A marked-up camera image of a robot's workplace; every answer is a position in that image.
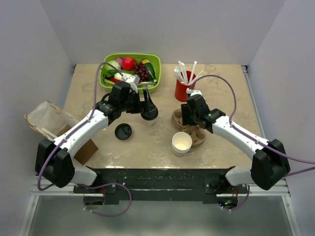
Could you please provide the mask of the black coffee cup lid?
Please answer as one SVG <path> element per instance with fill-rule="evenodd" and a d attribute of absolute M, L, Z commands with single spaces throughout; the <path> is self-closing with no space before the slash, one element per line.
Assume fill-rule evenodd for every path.
<path fill-rule="evenodd" d="M 154 120 L 158 117 L 158 109 L 154 104 L 143 107 L 143 111 L 141 113 L 141 117 L 144 120 Z"/>
<path fill-rule="evenodd" d="M 115 136 L 119 140 L 127 140 L 132 135 L 132 128 L 127 123 L 121 123 L 115 128 Z"/>

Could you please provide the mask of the white paper coffee cup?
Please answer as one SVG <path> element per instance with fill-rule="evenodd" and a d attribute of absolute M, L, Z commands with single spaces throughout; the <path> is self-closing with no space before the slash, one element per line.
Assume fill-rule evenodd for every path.
<path fill-rule="evenodd" d="M 146 125 L 146 126 L 148 126 L 148 127 L 151 127 L 151 126 L 153 126 L 153 125 L 155 125 L 155 123 L 156 123 L 156 121 L 157 121 L 157 118 L 155 118 L 155 119 L 151 119 L 151 120 L 143 120 L 144 121 L 144 124 Z"/>

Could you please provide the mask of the brown paper takeout bag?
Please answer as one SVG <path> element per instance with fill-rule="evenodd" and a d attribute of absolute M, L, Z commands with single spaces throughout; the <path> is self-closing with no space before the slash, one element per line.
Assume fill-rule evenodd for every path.
<path fill-rule="evenodd" d="M 30 114 L 24 115 L 24 118 L 32 130 L 49 140 L 64 134 L 78 123 L 78 120 L 71 114 L 50 101 L 39 104 Z M 96 144 L 92 140 L 88 140 L 74 158 L 84 165 L 97 150 Z"/>

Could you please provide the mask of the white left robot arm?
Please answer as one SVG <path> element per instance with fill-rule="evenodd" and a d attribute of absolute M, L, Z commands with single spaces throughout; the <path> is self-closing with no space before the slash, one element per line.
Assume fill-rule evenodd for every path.
<path fill-rule="evenodd" d="M 74 156 L 79 149 L 99 131 L 108 127 L 123 112 L 140 114 L 144 120 L 153 120 L 158 109 L 150 98 L 147 89 L 144 100 L 130 83 L 117 82 L 110 93 L 94 105 L 94 108 L 63 135 L 50 141 L 42 140 L 37 148 L 35 171 L 37 182 L 44 177 L 53 185 L 63 188 L 69 183 L 84 185 L 91 193 L 102 187 L 99 174 L 89 167 L 76 163 Z"/>

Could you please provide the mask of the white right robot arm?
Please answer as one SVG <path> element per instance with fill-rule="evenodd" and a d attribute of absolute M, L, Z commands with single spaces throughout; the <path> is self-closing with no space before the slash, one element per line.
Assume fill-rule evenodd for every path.
<path fill-rule="evenodd" d="M 183 125 L 196 126 L 232 143 L 251 161 L 249 167 L 230 167 L 219 177 L 215 187 L 231 193 L 237 185 L 256 184 L 269 190 L 290 172 L 285 149 L 277 139 L 269 141 L 257 137 L 241 126 L 230 122 L 229 116 L 219 109 L 210 110 L 202 95 L 193 95 L 181 105 Z"/>

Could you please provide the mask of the brown pulp cup carrier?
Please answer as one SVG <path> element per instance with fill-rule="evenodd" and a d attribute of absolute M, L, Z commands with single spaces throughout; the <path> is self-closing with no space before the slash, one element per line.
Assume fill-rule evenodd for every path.
<path fill-rule="evenodd" d="M 192 148 L 197 148 L 205 142 L 206 134 L 204 130 L 201 129 L 198 125 L 195 126 L 183 125 L 181 109 L 175 109 L 173 111 L 171 121 L 173 125 L 177 128 L 177 130 L 189 134 L 189 136 L 192 139 L 191 145 Z"/>

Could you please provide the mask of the red straw holder cup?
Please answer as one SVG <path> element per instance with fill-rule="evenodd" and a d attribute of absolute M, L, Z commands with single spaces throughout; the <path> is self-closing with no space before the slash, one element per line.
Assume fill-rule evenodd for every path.
<path fill-rule="evenodd" d="M 194 79 L 196 77 L 195 74 L 191 75 L 191 71 L 187 71 L 188 81 L 190 82 L 190 78 Z M 186 102 L 187 94 L 186 90 L 189 88 L 189 85 L 182 84 L 179 80 L 176 80 L 175 86 L 175 98 L 180 102 Z"/>

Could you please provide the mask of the white wrapped straw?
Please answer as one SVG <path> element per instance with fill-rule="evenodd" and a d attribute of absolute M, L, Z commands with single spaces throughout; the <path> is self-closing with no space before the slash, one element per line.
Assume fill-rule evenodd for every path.
<path fill-rule="evenodd" d="M 181 84 L 183 84 L 183 85 L 186 85 L 186 84 L 187 84 L 186 81 L 185 81 L 185 79 L 184 79 L 184 77 L 183 77 L 183 75 L 182 75 L 182 73 L 180 73 L 180 71 L 179 71 L 177 68 L 174 69 L 174 74 L 175 74 L 175 77 L 177 78 L 177 80 L 178 80 Z"/>
<path fill-rule="evenodd" d="M 186 65 L 183 62 L 181 62 L 180 60 L 178 61 L 178 64 L 179 64 L 179 67 L 181 69 L 181 74 L 182 74 L 183 80 L 185 81 L 185 84 L 188 84 Z"/>
<path fill-rule="evenodd" d="M 193 81 L 193 75 L 194 75 L 196 65 L 197 65 L 197 61 L 194 61 L 194 64 L 192 66 L 191 73 L 190 73 L 189 83 Z"/>
<path fill-rule="evenodd" d="M 196 81 L 198 78 L 201 77 L 202 72 L 203 72 L 203 71 L 201 71 L 201 72 L 198 73 L 194 78 L 192 78 L 192 79 L 190 80 L 190 82 L 188 83 L 188 85 L 190 86 L 190 85 L 192 85 L 193 83 L 195 83 L 195 81 Z"/>

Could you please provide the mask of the stack of white paper cups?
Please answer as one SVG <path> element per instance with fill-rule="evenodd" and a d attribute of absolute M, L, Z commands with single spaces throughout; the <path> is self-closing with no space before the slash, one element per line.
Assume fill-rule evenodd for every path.
<path fill-rule="evenodd" d="M 172 148 L 176 156 L 184 156 L 192 146 L 192 138 L 186 132 L 178 132 L 172 137 Z"/>

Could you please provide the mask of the purple toy grapes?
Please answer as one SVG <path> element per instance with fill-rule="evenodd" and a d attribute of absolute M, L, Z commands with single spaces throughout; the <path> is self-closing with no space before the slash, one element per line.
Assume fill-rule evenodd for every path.
<path fill-rule="evenodd" d="M 135 64 L 133 72 L 140 78 L 140 82 L 149 82 L 151 79 L 148 69 L 142 62 Z"/>

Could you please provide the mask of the green toy cucumber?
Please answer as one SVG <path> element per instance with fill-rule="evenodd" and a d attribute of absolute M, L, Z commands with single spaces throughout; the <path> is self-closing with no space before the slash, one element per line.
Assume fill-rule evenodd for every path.
<path fill-rule="evenodd" d="M 144 65 L 146 66 L 146 68 L 147 68 L 150 76 L 152 77 L 152 79 L 155 80 L 156 79 L 156 75 L 155 75 L 155 70 L 154 70 L 152 64 L 150 62 L 146 62 Z"/>

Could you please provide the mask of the purple toy onion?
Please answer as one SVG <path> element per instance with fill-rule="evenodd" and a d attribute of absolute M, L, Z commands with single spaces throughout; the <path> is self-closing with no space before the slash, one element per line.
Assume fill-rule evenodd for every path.
<path fill-rule="evenodd" d="M 117 58 L 116 58 L 116 62 L 117 62 L 118 64 L 122 64 L 123 58 L 122 58 L 122 57 L 117 57 Z"/>

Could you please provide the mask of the green toy cabbage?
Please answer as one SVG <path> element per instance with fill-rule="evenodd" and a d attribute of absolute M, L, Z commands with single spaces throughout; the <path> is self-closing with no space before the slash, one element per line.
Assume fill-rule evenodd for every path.
<path fill-rule="evenodd" d="M 104 69 L 107 71 L 111 71 L 111 70 L 115 71 L 116 69 L 120 70 L 121 66 L 117 61 L 111 60 L 104 65 Z"/>

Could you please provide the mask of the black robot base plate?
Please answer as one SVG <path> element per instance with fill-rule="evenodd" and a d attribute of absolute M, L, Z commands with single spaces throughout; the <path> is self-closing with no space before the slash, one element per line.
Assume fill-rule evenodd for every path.
<path fill-rule="evenodd" d="M 243 183 L 231 186 L 223 180 L 227 169 L 96 169 L 93 189 L 75 186 L 74 193 L 85 196 L 105 193 L 105 204 L 119 201 L 187 201 L 217 203 L 233 193 L 246 194 Z"/>

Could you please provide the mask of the aluminium frame rail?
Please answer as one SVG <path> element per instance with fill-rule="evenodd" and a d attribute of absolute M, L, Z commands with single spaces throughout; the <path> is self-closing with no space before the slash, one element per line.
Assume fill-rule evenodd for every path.
<path fill-rule="evenodd" d="M 253 109 L 256 115 L 256 120 L 259 126 L 259 130 L 261 133 L 261 136 L 265 138 L 265 132 L 263 129 L 262 121 L 260 118 L 260 114 L 257 108 L 256 100 L 253 94 L 249 74 L 248 74 L 248 66 L 242 65 L 241 66 L 244 78 L 248 87 L 248 91 L 251 97 Z M 285 178 L 283 178 L 281 181 L 279 181 L 276 185 L 274 185 L 270 190 L 264 191 L 264 190 L 257 190 L 257 187 L 253 187 L 255 190 L 250 193 L 251 196 L 258 196 L 258 197 L 281 197 L 282 202 L 282 210 L 284 210 L 285 218 L 288 220 L 288 225 L 290 227 L 290 232 L 293 236 L 301 236 L 301 230 L 299 227 L 299 224 L 297 222 L 296 214 L 293 210 L 293 205 L 291 201 L 291 194 L 289 187 L 287 185 L 287 181 Z"/>

